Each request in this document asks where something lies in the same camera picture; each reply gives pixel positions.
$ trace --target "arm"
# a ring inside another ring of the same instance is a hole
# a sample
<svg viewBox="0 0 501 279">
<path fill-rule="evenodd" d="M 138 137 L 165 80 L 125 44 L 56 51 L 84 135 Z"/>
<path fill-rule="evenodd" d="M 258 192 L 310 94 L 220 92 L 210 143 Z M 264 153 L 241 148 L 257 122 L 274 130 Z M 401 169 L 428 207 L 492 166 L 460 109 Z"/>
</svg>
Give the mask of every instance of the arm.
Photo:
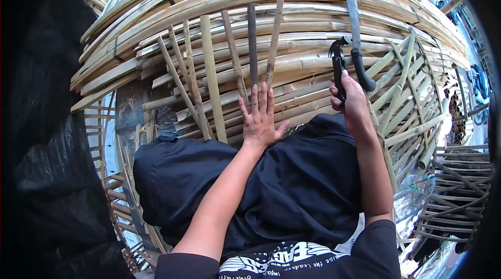
<svg viewBox="0 0 501 279">
<path fill-rule="evenodd" d="M 239 97 L 243 115 L 243 145 L 200 202 L 183 238 L 173 253 L 192 253 L 221 259 L 226 229 L 242 199 L 247 179 L 265 148 L 282 138 L 288 122 L 277 131 L 273 126 L 273 90 L 252 87 L 252 111 L 249 114 Z"/>
<path fill-rule="evenodd" d="M 376 220 L 392 220 L 393 189 L 383 151 L 367 110 L 364 92 L 346 70 L 341 75 L 341 81 L 346 90 L 345 107 L 339 108 L 341 102 L 336 97 L 335 85 L 329 88 L 332 93 L 331 103 L 335 110 L 345 115 L 346 126 L 357 146 L 366 226 Z"/>
</svg>

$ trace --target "forearm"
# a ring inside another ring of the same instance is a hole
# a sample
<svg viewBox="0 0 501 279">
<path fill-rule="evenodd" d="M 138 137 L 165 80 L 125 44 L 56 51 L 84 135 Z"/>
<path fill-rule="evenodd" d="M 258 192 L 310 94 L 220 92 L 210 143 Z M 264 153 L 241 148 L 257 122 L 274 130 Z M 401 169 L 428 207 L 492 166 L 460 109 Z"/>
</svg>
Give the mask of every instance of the forearm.
<svg viewBox="0 0 501 279">
<path fill-rule="evenodd" d="M 393 190 L 376 130 L 370 121 L 354 134 L 362 184 L 362 207 L 369 223 L 391 219 Z"/>
<path fill-rule="evenodd" d="M 220 225 L 226 229 L 240 204 L 247 180 L 262 153 L 263 149 L 244 142 L 240 151 L 205 194 L 192 223 L 203 220 L 204 223 Z"/>
<path fill-rule="evenodd" d="M 185 235 L 173 253 L 221 258 L 229 222 L 242 199 L 247 180 L 264 148 L 244 142 L 198 206 Z"/>
</svg>

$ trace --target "knife blade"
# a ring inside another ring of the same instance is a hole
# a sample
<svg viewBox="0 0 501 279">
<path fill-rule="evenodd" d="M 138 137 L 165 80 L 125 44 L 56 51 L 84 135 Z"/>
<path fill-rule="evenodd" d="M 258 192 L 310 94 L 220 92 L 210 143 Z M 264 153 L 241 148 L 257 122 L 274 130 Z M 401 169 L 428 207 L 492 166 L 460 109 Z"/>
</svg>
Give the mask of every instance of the knife blade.
<svg viewBox="0 0 501 279">
<path fill-rule="evenodd" d="M 346 0 L 348 5 L 348 15 L 350 16 L 351 39 L 354 48 L 360 50 L 360 20 L 358 18 L 357 0 Z"/>
</svg>

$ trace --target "hand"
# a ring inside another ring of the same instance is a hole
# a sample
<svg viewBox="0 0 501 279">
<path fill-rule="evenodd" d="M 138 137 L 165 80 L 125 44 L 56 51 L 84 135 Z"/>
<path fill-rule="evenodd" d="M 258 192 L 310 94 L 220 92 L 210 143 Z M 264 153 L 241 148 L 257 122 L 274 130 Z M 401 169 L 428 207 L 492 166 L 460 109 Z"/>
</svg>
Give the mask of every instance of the hand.
<svg viewBox="0 0 501 279">
<path fill-rule="evenodd" d="M 252 87 L 251 100 L 249 114 L 243 99 L 240 96 L 238 97 L 238 104 L 243 114 L 243 143 L 251 144 L 264 151 L 268 145 L 282 138 L 289 122 L 286 121 L 275 131 L 273 124 L 273 108 L 275 106 L 273 89 L 268 90 L 265 82 L 261 83 L 259 103 L 257 85 Z"/>
<path fill-rule="evenodd" d="M 346 127 L 354 136 L 361 131 L 366 131 L 367 128 L 372 131 L 374 127 L 369 116 L 367 101 L 362 87 L 348 75 L 346 70 L 343 70 L 341 74 L 341 82 L 346 91 L 345 107 L 339 107 L 341 100 L 337 97 L 338 89 L 335 85 L 332 85 L 329 87 L 329 91 L 332 94 L 332 108 L 345 115 Z"/>
</svg>

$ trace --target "black knife handle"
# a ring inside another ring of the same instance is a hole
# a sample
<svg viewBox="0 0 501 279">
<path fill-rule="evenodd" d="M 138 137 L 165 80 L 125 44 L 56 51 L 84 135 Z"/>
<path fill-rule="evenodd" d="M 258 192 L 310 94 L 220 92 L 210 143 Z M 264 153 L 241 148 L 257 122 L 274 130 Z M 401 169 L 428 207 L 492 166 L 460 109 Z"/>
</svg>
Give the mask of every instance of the black knife handle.
<svg viewBox="0 0 501 279">
<path fill-rule="evenodd" d="M 346 101 L 346 91 L 343 87 L 343 83 L 341 82 L 341 72 L 343 71 L 343 67 L 340 57 L 332 57 L 332 69 L 334 71 L 334 83 L 336 85 L 336 88 L 338 88 L 338 94 L 336 95 L 336 97 L 341 101 L 339 107 L 343 108 Z"/>
<path fill-rule="evenodd" d="M 358 82 L 360 86 L 365 91 L 373 91 L 376 88 L 376 82 L 373 79 L 369 79 L 365 74 L 364 62 L 362 61 L 362 54 L 358 51 L 358 48 L 353 48 L 351 50 L 351 59 L 353 65 L 355 66 L 355 71 L 357 73 Z"/>
</svg>

